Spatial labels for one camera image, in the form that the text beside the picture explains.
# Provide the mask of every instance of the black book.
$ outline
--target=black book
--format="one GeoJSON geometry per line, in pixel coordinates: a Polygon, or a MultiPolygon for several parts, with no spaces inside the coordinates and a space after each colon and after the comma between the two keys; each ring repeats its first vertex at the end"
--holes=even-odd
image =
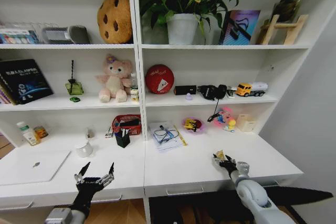
{"type": "Polygon", "coordinates": [[[53,94],[33,59],[0,61],[0,85],[20,104],[53,94]]]}

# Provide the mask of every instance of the drawer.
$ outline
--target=drawer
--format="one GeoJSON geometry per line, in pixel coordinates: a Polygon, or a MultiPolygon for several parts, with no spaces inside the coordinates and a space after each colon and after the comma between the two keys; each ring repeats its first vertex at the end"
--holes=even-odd
{"type": "Polygon", "coordinates": [[[230,180],[176,184],[176,185],[148,186],[145,187],[145,195],[146,197],[159,197],[159,196],[201,194],[211,191],[218,191],[224,188],[229,189],[230,187],[234,188],[234,185],[230,180]]]}
{"type": "MultiPolygon", "coordinates": [[[[73,203],[76,196],[77,193],[63,193],[0,198],[0,211],[23,210],[31,207],[69,205],[73,203]]],[[[92,203],[114,202],[124,199],[137,199],[143,197],[143,187],[104,189],[94,195],[92,203]]]]}

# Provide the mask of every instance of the black pen holder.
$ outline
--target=black pen holder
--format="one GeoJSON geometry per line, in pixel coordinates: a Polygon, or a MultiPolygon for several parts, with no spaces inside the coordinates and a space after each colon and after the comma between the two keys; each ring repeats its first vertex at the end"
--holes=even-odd
{"type": "Polygon", "coordinates": [[[117,139],[117,144],[123,148],[125,148],[130,143],[130,133],[122,136],[122,131],[119,131],[115,134],[115,138],[117,139]]]}

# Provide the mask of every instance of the black headphones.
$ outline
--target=black headphones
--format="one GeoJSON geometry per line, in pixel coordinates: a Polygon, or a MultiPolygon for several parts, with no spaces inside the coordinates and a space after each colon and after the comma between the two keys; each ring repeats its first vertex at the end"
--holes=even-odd
{"type": "Polygon", "coordinates": [[[200,92],[205,99],[215,101],[215,98],[224,98],[226,93],[226,85],[219,85],[218,88],[213,85],[198,86],[197,91],[200,92]]]}

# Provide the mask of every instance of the red basket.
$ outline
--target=red basket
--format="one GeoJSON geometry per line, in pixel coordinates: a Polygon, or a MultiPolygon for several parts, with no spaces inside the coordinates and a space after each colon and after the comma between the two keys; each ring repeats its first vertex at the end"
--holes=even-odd
{"type": "Polygon", "coordinates": [[[141,133],[141,116],[140,115],[117,115],[112,122],[113,132],[119,132],[120,129],[130,130],[130,135],[139,135],[141,133]],[[140,124],[137,126],[115,126],[119,125],[121,121],[130,122],[134,119],[139,119],[140,124]]]}

